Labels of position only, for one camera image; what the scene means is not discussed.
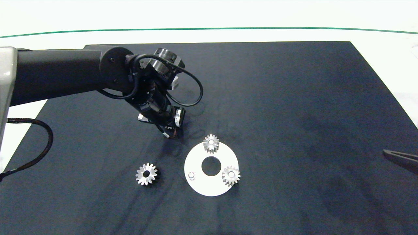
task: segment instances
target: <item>white ring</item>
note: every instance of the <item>white ring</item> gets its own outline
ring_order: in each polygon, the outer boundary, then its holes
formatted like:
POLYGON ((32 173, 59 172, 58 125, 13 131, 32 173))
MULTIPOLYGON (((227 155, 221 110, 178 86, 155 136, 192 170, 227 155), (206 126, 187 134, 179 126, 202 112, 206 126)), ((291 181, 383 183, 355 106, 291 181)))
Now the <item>white ring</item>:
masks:
POLYGON ((194 146, 184 162, 184 175, 190 187, 194 191, 204 196, 218 196, 231 189, 222 180, 222 172, 225 168, 232 166, 239 170, 238 159, 230 147, 224 143, 219 143, 219 149, 214 153, 208 153, 203 147, 203 143, 194 146), (221 170, 215 176, 208 176, 202 170, 202 162, 207 157, 215 157, 221 163, 221 170), (194 172, 194 178, 189 178, 189 173, 194 172))

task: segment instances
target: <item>metal gear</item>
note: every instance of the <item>metal gear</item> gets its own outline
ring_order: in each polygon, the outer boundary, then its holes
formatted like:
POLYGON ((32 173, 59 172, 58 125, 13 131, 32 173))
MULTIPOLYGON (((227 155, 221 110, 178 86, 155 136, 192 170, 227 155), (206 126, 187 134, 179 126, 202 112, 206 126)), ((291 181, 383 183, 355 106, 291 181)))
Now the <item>metal gear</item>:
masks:
POLYGON ((138 172, 138 174, 135 175, 137 177, 136 180, 138 180, 138 184, 141 185, 148 185, 148 183, 152 184, 152 181, 155 180, 155 176, 157 176, 157 169, 155 166, 152 164, 150 165, 149 163, 139 167, 139 170, 136 172, 138 172), (144 172, 146 171, 149 172, 148 176, 144 176, 144 172))
POLYGON ((214 153, 219 149, 219 139, 218 137, 210 134, 205 137, 203 140, 203 147, 205 148, 206 152, 214 153))
POLYGON ((222 172, 222 180, 225 185, 233 186, 240 180, 240 172, 235 167, 229 166, 222 172))

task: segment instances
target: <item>robotic arm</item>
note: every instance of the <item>robotic arm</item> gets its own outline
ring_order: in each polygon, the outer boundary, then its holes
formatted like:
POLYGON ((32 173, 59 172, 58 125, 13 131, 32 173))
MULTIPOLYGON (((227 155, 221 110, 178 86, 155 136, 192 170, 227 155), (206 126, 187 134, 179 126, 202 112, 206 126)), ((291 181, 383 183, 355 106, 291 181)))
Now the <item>robotic arm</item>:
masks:
MULTIPOLYGON (((134 55, 126 48, 106 45, 36 51, 0 47, 0 143, 9 106, 94 90, 113 99, 126 100, 139 111, 139 121, 154 124, 164 136, 174 138, 181 130, 185 109, 172 105, 168 98, 181 106, 193 106, 203 96, 202 84, 184 67, 180 57, 164 48, 158 48, 154 54, 134 55), (168 92, 177 87, 177 74, 182 72, 191 76, 200 88, 199 97, 191 104, 177 101, 168 92)), ((12 123, 24 121, 9 119, 12 123)), ((40 121, 33 123, 49 128, 40 121)), ((50 147, 50 129, 48 133, 50 147)), ((25 166, 1 173, 0 181, 40 161, 47 149, 25 166)))

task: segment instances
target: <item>black table mat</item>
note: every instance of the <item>black table mat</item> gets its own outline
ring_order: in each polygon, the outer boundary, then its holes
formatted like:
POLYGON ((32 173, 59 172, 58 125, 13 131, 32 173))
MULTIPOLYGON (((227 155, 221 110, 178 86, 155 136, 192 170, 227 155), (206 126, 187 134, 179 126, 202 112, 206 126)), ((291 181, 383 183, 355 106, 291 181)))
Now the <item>black table mat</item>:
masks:
MULTIPOLYGON (((382 156, 418 153, 418 130, 350 42, 122 46, 168 48, 200 78, 184 137, 165 139, 98 92, 48 100, 38 119, 53 147, 0 183, 0 234, 418 234, 418 176, 382 156), (210 133, 241 171, 217 197, 184 177, 187 153, 210 133), (148 162, 161 178, 145 188, 135 174, 148 162)), ((192 101, 197 86, 180 80, 173 95, 192 101)), ((46 140, 32 126, 7 169, 46 140)))

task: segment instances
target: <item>gear hole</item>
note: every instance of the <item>gear hole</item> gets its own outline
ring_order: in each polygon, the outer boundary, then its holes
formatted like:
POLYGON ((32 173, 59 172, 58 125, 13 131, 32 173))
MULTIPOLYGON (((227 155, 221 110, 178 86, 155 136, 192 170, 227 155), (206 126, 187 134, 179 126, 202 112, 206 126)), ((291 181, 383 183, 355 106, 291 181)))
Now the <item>gear hole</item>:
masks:
POLYGON ((221 162, 213 157, 207 157, 202 162, 202 171, 208 176, 215 176, 221 171, 221 162))
POLYGON ((144 171, 144 173, 142 173, 142 176, 144 177, 150 176, 150 171, 144 171))

